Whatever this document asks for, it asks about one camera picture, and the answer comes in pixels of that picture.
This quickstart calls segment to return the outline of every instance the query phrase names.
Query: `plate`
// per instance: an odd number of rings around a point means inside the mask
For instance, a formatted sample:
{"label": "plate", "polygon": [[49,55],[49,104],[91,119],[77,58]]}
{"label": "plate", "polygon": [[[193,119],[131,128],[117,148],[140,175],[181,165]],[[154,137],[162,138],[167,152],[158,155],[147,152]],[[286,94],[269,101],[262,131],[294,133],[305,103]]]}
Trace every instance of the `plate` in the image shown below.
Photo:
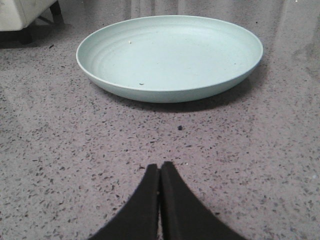
{"label": "plate", "polygon": [[244,80],[263,55],[245,28],[199,16],[135,18],[85,38],[76,60],[88,78],[115,95],[151,103],[207,98]]}

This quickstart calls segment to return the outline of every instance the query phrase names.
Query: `terrazzo floor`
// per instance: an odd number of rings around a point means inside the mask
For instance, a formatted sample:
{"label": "terrazzo floor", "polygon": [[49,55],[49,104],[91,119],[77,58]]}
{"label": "terrazzo floor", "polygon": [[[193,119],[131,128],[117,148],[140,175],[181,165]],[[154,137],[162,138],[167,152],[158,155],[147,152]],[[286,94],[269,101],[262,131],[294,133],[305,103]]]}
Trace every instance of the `terrazzo floor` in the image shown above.
{"label": "terrazzo floor", "polygon": [[[62,16],[47,10],[30,26],[33,43],[0,34],[4,240],[85,240],[124,205],[143,168],[164,161],[245,238],[320,239],[318,0],[59,2]],[[236,87],[177,104],[115,96],[77,65],[95,30],[176,14],[247,28],[262,61]]]}

